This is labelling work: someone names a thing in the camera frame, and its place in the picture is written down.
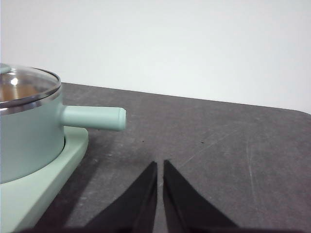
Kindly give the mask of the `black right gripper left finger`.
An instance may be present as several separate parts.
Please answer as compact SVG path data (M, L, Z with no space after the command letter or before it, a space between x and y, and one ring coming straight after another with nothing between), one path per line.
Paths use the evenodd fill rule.
M128 189L96 215L92 231L152 231L157 205L157 163L151 162Z

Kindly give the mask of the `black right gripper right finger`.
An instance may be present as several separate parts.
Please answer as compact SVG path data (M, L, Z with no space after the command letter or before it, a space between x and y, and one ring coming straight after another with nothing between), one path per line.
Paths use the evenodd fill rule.
M237 229L238 225L203 198L168 160L163 202L169 230Z

